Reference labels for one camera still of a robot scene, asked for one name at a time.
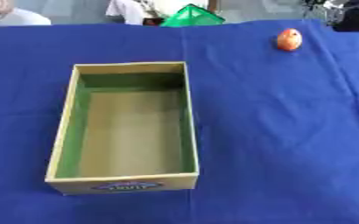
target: table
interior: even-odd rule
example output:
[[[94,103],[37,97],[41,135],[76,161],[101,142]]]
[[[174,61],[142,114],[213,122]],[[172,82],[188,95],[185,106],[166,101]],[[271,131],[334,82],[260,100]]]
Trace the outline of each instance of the table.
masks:
[[[304,35],[296,52],[272,44],[287,27]],[[48,186],[72,65],[161,60],[188,63],[197,188]],[[0,28],[0,223],[359,223],[359,33],[297,20]]]

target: cardboard box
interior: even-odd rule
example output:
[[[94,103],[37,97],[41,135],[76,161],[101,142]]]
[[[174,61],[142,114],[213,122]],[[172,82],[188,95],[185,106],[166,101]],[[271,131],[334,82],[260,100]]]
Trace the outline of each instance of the cardboard box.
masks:
[[[64,194],[194,188],[184,62],[75,65],[46,174]]]

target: apple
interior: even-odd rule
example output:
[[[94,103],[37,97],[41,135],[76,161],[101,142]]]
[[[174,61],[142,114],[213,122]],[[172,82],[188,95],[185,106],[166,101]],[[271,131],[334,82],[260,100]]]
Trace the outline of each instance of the apple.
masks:
[[[302,35],[293,28],[284,30],[278,35],[277,44],[279,49],[294,51],[302,44]]]

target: green box lining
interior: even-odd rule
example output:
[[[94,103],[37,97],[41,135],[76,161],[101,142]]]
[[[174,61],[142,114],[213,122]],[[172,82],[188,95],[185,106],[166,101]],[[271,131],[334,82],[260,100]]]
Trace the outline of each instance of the green box lining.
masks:
[[[74,105],[63,143],[56,178],[76,178],[79,175],[81,148],[87,125],[91,93],[127,91],[179,90],[180,141],[183,172],[195,172],[191,120],[187,106],[187,91],[183,73],[108,73],[81,74],[75,89]]]

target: green triangle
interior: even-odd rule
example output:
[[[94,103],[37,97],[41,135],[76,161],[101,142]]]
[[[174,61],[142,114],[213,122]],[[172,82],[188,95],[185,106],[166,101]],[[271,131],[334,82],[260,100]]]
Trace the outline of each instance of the green triangle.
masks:
[[[194,4],[189,4],[169,17],[161,26],[221,25],[223,22],[224,18]]]

